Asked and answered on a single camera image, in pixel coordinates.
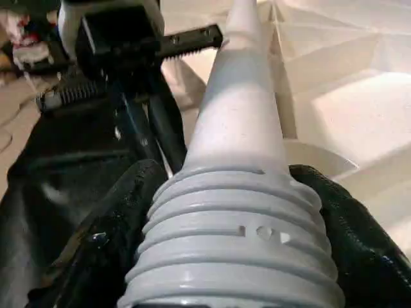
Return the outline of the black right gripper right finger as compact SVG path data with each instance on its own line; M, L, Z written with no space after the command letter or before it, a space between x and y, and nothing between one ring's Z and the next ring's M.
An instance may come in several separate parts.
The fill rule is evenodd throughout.
M289 170L321 199L346 307L410 307L410 261L366 207L311 166Z

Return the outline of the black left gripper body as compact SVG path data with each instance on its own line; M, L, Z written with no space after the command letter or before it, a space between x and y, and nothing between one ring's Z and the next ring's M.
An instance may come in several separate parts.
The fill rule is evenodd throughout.
M142 6L117 8L82 17L76 59L86 77L103 79L156 66L169 58L218 49L222 42L216 24L164 35Z

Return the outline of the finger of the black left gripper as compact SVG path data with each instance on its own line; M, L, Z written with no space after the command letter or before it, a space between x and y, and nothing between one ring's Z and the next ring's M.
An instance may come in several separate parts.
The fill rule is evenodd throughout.
M125 80L116 79L109 87L116 124L121 137L138 158L162 161L142 103L136 102L137 91Z
M149 84L150 126L171 170L179 171L187 153L180 110L161 71L150 73Z

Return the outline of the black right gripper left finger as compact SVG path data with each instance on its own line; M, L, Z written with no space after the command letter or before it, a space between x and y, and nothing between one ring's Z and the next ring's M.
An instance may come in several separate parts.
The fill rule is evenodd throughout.
M28 293L27 307L115 307L152 198L166 179L153 160L131 165Z

